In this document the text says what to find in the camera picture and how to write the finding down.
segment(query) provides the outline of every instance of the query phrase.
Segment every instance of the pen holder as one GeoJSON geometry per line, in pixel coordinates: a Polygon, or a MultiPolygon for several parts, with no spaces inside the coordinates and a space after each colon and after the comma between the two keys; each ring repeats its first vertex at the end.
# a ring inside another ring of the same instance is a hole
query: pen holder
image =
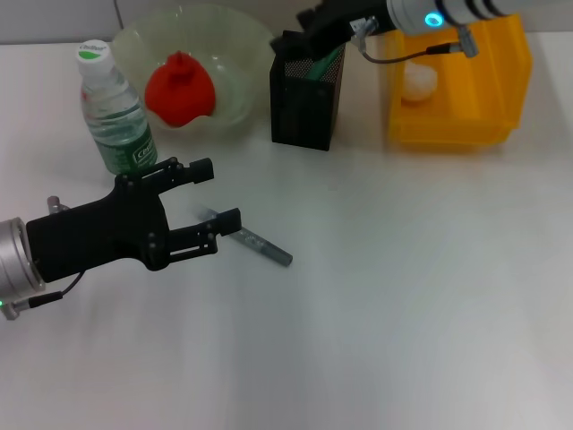
{"type": "MultiPolygon", "coordinates": [[[[285,31],[284,38],[300,33],[285,31]]],[[[311,58],[285,61],[270,69],[272,141],[328,151],[337,120],[345,48],[329,64],[311,58]]]]}

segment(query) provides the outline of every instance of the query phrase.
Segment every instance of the blue indicator light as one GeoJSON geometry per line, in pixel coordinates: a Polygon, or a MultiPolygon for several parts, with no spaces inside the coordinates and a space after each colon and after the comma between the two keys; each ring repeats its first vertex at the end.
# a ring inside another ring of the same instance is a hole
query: blue indicator light
{"type": "Polygon", "coordinates": [[[426,24],[433,28],[441,27],[444,24],[444,17],[437,12],[428,13],[426,15],[426,24]]]}

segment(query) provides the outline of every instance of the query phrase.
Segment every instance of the red object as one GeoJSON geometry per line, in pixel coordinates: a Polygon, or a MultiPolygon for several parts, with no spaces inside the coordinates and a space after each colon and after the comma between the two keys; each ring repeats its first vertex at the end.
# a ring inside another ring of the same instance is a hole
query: red object
{"type": "Polygon", "coordinates": [[[177,51],[152,75],[145,104],[167,124],[181,127],[215,109],[215,88],[207,71],[193,57],[177,51]]]}

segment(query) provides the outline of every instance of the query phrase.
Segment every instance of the yellow plastic bin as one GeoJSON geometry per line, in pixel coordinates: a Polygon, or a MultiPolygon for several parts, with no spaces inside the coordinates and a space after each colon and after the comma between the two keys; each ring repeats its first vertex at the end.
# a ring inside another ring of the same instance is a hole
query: yellow plastic bin
{"type": "MultiPolygon", "coordinates": [[[[481,21],[471,28],[479,56],[468,59],[463,54],[450,54],[414,60],[438,72],[438,89],[426,101],[402,100],[404,63],[384,71],[390,91],[388,135],[392,147],[478,151],[505,142],[519,127],[533,67],[521,20],[514,15],[481,21]]],[[[394,58],[455,40],[453,29],[415,38],[393,31],[382,39],[380,52],[383,57],[394,58]]]]}

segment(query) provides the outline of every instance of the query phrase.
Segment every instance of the table surface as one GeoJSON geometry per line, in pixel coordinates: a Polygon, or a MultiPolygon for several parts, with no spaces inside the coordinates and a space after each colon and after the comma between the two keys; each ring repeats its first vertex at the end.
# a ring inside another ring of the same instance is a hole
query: table surface
{"type": "MultiPolygon", "coordinates": [[[[164,196],[172,228],[193,202],[239,207],[293,265],[222,239],[158,273],[88,272],[0,322],[3,426],[570,429],[573,33],[529,40],[522,127],[479,157],[384,153],[379,71],[354,50],[328,153],[271,143],[268,121],[234,142],[159,140],[216,172],[164,196]]],[[[0,47],[0,219],[112,187],[73,50],[0,47]]]]}

